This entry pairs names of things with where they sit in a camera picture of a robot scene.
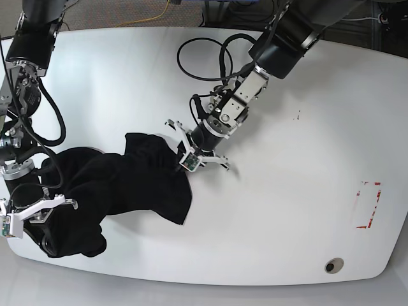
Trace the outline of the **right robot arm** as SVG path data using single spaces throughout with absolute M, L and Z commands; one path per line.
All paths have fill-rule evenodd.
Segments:
M 63 178 L 54 185 L 42 181 L 51 171 L 62 175 L 52 147 L 65 140 L 66 125 L 41 79 L 47 74 L 65 9 L 65 1 L 23 1 L 11 45 L 1 52 L 1 178 L 10 194 L 1 199 L 1 236 L 28 234 L 52 258 L 57 256 L 50 221 L 55 208 L 78 207 L 76 200 L 56 193 Z M 42 99 L 53 108 L 59 123 L 60 135 L 55 140 L 40 136 L 32 127 L 31 117 Z

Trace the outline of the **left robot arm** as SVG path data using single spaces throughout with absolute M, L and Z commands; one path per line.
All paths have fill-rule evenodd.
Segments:
M 206 95 L 209 104 L 203 106 L 203 96 L 199 94 L 190 98 L 196 127 L 186 130 L 180 122 L 167 122 L 181 137 L 178 167 L 193 173 L 208 163 L 217 163 L 228 169 L 228 159 L 217 155 L 215 148 L 245 122 L 249 103 L 266 90 L 270 78 L 284 79 L 327 27 L 360 4 L 361 1 L 281 1 L 258 39 L 244 33 L 227 38 L 219 53 L 220 85 Z M 252 43 L 252 60 L 239 71 L 227 74 L 224 58 L 228 45 L 238 39 Z

